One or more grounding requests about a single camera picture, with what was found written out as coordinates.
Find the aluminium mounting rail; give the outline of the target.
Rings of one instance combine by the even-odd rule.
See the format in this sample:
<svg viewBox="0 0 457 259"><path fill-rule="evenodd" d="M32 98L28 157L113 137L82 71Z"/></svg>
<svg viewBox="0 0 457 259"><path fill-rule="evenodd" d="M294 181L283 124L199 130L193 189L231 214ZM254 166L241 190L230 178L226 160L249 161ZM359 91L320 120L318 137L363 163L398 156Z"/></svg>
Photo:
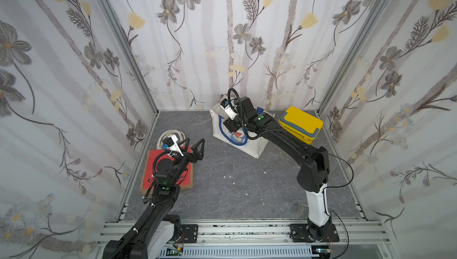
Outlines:
<svg viewBox="0 0 457 259"><path fill-rule="evenodd" d="M291 224L305 219L183 220L198 225L195 244L169 242L158 259L396 259L379 221L333 218L339 242L294 243Z"/></svg>

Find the white Doraemon canvas bag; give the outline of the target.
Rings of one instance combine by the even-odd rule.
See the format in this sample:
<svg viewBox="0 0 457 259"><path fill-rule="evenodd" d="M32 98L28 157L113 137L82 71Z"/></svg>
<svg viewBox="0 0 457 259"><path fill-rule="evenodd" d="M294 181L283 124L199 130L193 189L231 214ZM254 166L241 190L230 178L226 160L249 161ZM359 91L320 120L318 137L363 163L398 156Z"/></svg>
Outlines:
<svg viewBox="0 0 457 259"><path fill-rule="evenodd" d="M223 124L225 120L230 120L230 118L224 109L220 107L219 103L213 105L209 112L213 122L213 136L216 139L225 142L255 159L259 159L268 144L268 140L265 138L250 140L241 129L237 132L230 132Z"/></svg>

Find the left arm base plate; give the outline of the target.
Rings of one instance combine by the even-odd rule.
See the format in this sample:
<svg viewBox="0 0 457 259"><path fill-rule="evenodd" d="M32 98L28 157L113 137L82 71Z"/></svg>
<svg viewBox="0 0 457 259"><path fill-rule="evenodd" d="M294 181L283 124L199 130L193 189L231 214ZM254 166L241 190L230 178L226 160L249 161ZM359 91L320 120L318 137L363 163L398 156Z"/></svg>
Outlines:
<svg viewBox="0 0 457 259"><path fill-rule="evenodd" d="M195 244L198 240L198 225L182 225L177 243Z"/></svg>

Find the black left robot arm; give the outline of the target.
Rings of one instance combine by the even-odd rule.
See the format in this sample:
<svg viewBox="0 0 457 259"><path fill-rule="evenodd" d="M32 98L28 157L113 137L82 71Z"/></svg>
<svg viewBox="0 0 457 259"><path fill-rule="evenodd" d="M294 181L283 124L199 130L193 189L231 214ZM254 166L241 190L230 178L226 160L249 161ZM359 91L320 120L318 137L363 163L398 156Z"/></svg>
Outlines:
<svg viewBox="0 0 457 259"><path fill-rule="evenodd" d="M169 215L178 200L182 174L188 165L204 157L205 140L194 145L190 139L163 140L162 149L152 162L153 180L142 197L145 211L118 240L111 240L102 252L104 259L157 259L169 242L183 243L180 217Z"/></svg>

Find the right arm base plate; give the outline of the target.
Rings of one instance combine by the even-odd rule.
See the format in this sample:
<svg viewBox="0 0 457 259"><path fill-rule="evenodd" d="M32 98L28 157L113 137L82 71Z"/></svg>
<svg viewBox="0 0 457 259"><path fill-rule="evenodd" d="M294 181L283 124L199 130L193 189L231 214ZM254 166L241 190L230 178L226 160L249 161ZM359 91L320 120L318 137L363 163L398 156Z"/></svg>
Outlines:
<svg viewBox="0 0 457 259"><path fill-rule="evenodd" d="M294 243L339 242L339 234L334 224L317 227L315 224L291 224L289 237Z"/></svg>

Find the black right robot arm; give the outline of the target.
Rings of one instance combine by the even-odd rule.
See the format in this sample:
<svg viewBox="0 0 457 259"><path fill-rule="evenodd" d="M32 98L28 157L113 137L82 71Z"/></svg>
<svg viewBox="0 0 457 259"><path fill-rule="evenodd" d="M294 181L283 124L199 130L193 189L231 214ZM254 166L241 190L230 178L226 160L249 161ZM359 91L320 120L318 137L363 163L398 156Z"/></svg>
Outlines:
<svg viewBox="0 0 457 259"><path fill-rule="evenodd" d="M329 153L324 147L316 148L301 141L289 131L281 127L271 115L258 113L250 98L240 97L239 93L230 88L227 98L221 107L228 114L224 126L230 132L239 130L250 141L265 138L287 153L300 167L297 174L298 184L307 193L308 217L303 228L304 235L299 238L303 242L338 242L338 233L332 222L332 211L327 204L327 190L344 188L344 185L328 186L330 175L329 157L344 161L341 157Z"/></svg>

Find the red jute Christmas bag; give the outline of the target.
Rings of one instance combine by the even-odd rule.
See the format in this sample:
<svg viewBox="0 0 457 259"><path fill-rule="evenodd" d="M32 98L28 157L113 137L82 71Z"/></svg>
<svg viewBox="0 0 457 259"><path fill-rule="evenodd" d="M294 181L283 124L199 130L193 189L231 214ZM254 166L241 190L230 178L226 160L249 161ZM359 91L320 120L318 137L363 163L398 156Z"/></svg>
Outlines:
<svg viewBox="0 0 457 259"><path fill-rule="evenodd" d="M172 167L172 161L174 159L170 156L161 156L157 160L155 167L153 166L153 163L156 160L156 158L159 156L161 152L163 152L163 140L172 135L174 135L178 139L178 142L181 142L185 139L185 134L183 132L174 129L167 130L160 135L157 141L156 148L151 149L148 152L146 157L144 173L142 175L142 180L140 182L140 192L142 195L146 194L147 189L150 187L153 180L155 179L154 175L164 174L166 168ZM180 185L182 190L190 190L194 187L194 166L192 163L188 164L186 170L180 176L177 183Z"/></svg>

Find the yellow cooler box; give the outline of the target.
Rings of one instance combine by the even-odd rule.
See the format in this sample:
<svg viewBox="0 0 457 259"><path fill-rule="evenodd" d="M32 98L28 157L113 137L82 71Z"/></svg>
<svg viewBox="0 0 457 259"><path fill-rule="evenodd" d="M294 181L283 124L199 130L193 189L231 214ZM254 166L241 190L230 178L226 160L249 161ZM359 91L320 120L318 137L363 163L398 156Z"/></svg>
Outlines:
<svg viewBox="0 0 457 259"><path fill-rule="evenodd" d="M279 119L282 128L290 132L296 138L311 145L323 128L323 121L291 106Z"/></svg>

